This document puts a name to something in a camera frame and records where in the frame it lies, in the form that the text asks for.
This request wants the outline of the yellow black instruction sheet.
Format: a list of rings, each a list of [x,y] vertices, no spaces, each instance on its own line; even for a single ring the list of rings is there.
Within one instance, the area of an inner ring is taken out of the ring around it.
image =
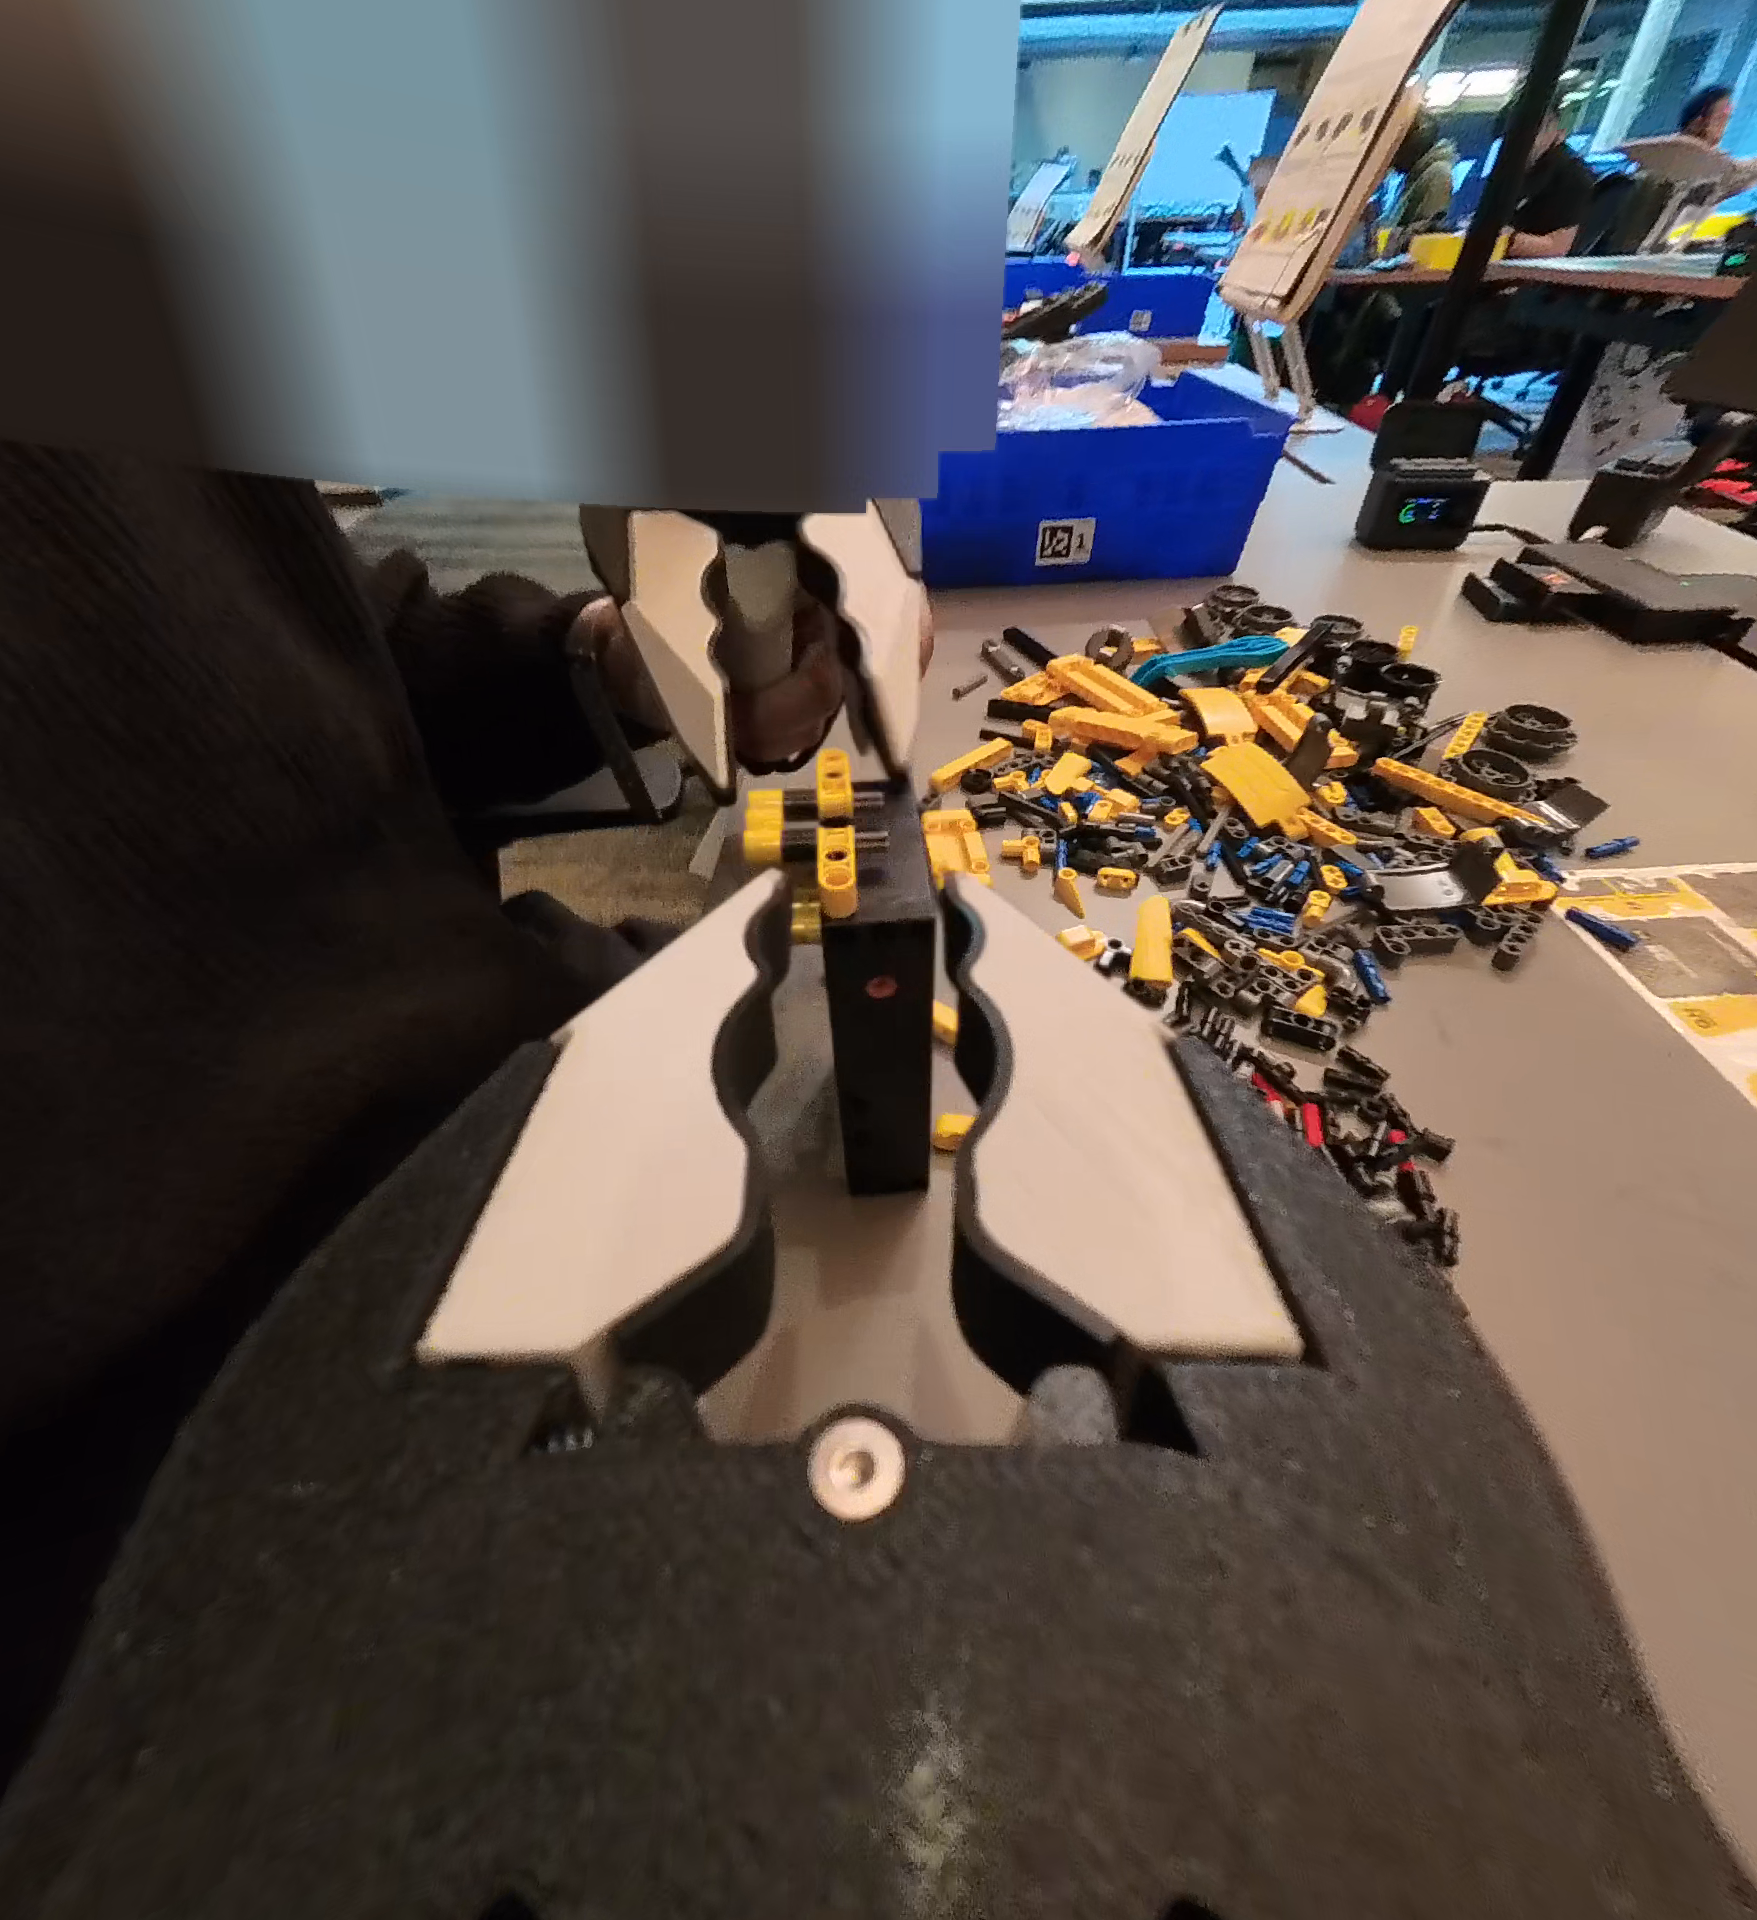
[[[1757,1110],[1757,861],[1589,866],[1552,911]]]

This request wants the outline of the person's black sweater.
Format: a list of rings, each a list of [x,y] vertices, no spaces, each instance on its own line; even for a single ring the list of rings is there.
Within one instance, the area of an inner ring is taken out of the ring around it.
[[[501,903],[365,569],[313,483],[0,442],[0,1802],[269,1299],[664,940]]]

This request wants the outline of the blue plastic bin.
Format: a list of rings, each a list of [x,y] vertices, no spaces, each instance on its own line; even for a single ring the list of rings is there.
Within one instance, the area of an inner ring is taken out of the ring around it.
[[[1010,430],[945,455],[920,503],[933,590],[1220,580],[1234,571],[1294,416],[1185,371],[1143,393],[1154,424]]]

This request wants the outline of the yellow brick assembly black pins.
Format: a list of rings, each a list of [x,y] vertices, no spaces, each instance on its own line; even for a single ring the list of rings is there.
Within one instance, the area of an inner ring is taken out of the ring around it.
[[[755,869],[781,869],[819,923],[846,923],[862,907],[863,881],[877,884],[886,873],[889,797],[881,783],[855,778],[846,749],[828,746],[808,785],[746,792],[743,859]]]

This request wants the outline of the tall cardboard sign board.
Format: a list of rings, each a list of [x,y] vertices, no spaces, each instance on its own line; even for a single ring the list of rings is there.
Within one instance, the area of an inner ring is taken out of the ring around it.
[[[1418,114],[1418,63],[1456,10],[1359,7],[1222,278],[1220,296],[1239,318],[1289,326],[1310,310]]]
[[[1106,162],[1099,186],[1086,213],[1065,236],[1065,252],[1092,275],[1108,272],[1108,252],[1154,153],[1157,136],[1185,92],[1193,69],[1224,12],[1213,5],[1183,23],[1161,55],[1151,84],[1131,108],[1119,140]]]

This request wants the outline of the person's left forearm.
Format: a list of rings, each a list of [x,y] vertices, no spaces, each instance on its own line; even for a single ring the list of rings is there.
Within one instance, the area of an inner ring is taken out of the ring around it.
[[[512,573],[439,592],[412,552],[385,553],[363,586],[453,818],[545,804],[605,770],[572,656],[605,596]]]

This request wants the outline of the pile of black red pins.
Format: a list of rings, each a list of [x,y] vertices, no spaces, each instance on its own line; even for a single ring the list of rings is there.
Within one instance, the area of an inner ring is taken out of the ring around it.
[[[1409,1248],[1444,1273],[1459,1269],[1462,1220],[1439,1179],[1456,1140],[1422,1123],[1387,1069],[1344,1043],[1296,1063],[1227,1010],[1175,1017],[1169,1031],[1217,1060],[1301,1153],[1333,1170]]]

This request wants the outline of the person's left hand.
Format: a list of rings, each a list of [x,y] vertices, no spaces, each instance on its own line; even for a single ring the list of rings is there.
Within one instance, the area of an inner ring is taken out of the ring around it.
[[[795,608],[793,667],[760,689],[734,689],[731,742],[749,775],[786,772],[826,742],[846,703],[847,674],[834,611]]]

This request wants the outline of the black rectangular block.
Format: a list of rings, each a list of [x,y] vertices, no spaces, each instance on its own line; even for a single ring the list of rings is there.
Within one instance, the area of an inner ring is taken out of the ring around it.
[[[821,932],[846,1186],[924,1192],[933,1160],[939,894],[903,788],[855,785],[858,908]]]

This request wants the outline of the black flat device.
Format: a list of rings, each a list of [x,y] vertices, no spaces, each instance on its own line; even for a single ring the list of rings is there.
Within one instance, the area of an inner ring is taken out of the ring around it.
[[[1527,543],[1462,581],[1462,600],[1490,623],[1585,625],[1633,646],[1727,650],[1756,615],[1717,580],[1687,580],[1603,543]]]

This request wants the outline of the clear plastic bag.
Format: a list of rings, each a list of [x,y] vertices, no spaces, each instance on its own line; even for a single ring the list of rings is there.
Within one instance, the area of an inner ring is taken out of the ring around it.
[[[1004,344],[996,433],[1157,426],[1149,388],[1161,367],[1159,345],[1131,335],[1098,334],[1051,345]]]

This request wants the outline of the background work desk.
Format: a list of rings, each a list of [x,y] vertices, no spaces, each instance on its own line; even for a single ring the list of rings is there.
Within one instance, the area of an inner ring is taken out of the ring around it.
[[[1439,344],[1439,314],[1450,303],[1450,271],[1415,265],[1339,269],[1329,285],[1356,294],[1387,294],[1404,320],[1389,357],[1387,386],[1395,393],[1433,392],[1439,380],[1420,371]],[[1623,254],[1501,261],[1487,267],[1467,296],[1465,320],[1447,335],[1462,344],[1472,314],[1492,308],[1492,324],[1535,335],[1557,388],[1540,424],[1521,446],[1512,475],[1550,479],[1585,395],[1610,348],[1648,350],[1650,356],[1690,352],[1712,327],[1718,310],[1741,296],[1756,277],[1725,275],[1703,254]]]

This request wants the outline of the teal curved beam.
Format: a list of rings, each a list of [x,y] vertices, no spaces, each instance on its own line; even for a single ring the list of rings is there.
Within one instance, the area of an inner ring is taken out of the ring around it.
[[[1227,642],[1161,653],[1135,664],[1129,672],[1134,687],[1141,690],[1161,690],[1193,676],[1231,678],[1244,671],[1260,671],[1283,660],[1294,642],[1283,633],[1239,636]]]

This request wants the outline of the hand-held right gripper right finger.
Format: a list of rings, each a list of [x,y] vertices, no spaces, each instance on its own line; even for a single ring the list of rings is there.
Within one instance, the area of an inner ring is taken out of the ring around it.
[[[947,881],[957,1073],[953,1305],[1020,1396],[1088,1370],[1119,1407],[1170,1365],[1304,1362],[1273,1264],[1173,1036],[1014,907]]]

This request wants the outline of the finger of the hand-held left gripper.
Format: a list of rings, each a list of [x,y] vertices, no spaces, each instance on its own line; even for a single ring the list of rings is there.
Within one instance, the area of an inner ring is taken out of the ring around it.
[[[724,625],[722,543],[689,515],[626,519],[626,629],[670,731],[714,800],[734,800],[731,689],[717,660]]]
[[[799,586],[840,639],[855,740],[891,782],[909,783],[931,600],[880,506],[802,515]]]

